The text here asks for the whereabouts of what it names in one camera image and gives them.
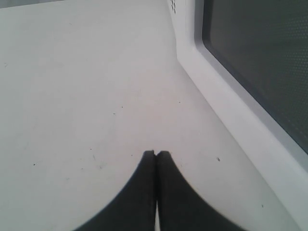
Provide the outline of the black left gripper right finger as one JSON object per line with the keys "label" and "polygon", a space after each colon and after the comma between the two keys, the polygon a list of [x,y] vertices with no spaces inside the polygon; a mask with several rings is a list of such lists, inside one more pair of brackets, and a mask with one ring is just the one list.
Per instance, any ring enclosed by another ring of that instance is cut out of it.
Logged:
{"label": "black left gripper right finger", "polygon": [[171,154],[156,156],[156,197],[162,231],[242,231],[189,185]]}

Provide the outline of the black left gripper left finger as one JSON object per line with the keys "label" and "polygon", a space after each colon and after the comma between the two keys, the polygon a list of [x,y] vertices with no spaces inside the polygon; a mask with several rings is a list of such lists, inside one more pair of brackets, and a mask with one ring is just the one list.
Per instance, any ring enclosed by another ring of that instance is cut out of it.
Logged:
{"label": "black left gripper left finger", "polygon": [[78,231],[154,231],[156,215],[156,159],[145,151],[129,181],[98,214]]}

